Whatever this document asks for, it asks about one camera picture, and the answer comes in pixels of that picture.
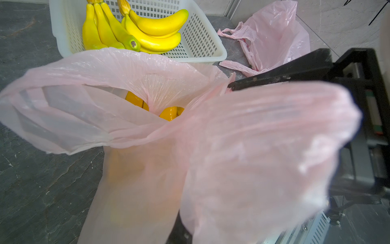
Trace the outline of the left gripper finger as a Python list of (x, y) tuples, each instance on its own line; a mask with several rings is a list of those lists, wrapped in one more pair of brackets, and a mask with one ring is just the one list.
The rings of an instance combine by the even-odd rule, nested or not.
[(192, 244), (192, 235), (184, 227), (180, 214), (177, 215), (174, 227), (166, 244)]

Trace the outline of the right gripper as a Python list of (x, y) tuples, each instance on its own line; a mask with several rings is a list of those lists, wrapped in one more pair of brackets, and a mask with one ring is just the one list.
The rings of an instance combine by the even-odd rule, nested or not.
[(327, 79), (345, 86), (362, 112), (354, 138), (340, 150), (326, 211), (332, 225), (355, 204), (381, 204), (390, 198), (390, 102), (375, 50), (351, 48)]

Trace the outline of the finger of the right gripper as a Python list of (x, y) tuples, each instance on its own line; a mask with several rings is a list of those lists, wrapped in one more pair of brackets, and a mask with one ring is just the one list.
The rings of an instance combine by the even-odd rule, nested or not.
[(333, 67), (330, 49), (320, 48), (271, 71), (234, 81), (232, 91), (291, 81), (323, 80)]

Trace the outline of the pink printed plastic bag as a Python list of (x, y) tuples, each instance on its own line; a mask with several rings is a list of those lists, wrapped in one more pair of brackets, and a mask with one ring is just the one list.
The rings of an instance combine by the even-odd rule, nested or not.
[(362, 114), (343, 86), (229, 91), (217, 67), (104, 48), (30, 69), (1, 123), (36, 148), (103, 146), (80, 244), (163, 244), (180, 214), (195, 244), (254, 244), (326, 208)]

